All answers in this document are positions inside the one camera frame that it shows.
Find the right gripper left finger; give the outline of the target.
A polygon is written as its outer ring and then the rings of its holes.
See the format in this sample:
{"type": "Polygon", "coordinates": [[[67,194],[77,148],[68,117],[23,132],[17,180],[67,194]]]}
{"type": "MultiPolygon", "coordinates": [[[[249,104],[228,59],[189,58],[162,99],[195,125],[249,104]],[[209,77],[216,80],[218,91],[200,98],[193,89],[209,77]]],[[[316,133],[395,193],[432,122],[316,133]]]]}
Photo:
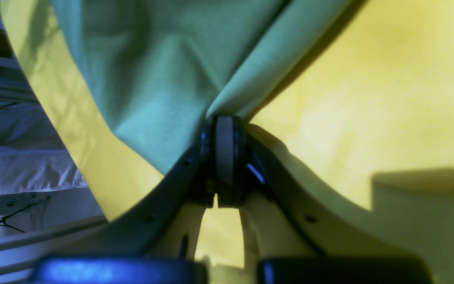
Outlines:
{"type": "Polygon", "coordinates": [[[31,284],[207,284],[194,261],[206,209],[235,207],[235,117],[207,120],[196,142],[137,205],[41,259],[31,284]]]}

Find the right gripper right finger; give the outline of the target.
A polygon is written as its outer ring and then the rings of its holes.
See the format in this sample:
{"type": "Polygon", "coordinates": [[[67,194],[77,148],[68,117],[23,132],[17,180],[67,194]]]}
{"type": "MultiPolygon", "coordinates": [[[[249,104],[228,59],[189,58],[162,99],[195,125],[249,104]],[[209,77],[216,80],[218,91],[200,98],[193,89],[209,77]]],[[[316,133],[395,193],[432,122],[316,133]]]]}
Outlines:
{"type": "Polygon", "coordinates": [[[232,198],[254,241],[258,284],[430,284],[425,264],[347,224],[309,196],[261,142],[231,119],[232,198]]]}

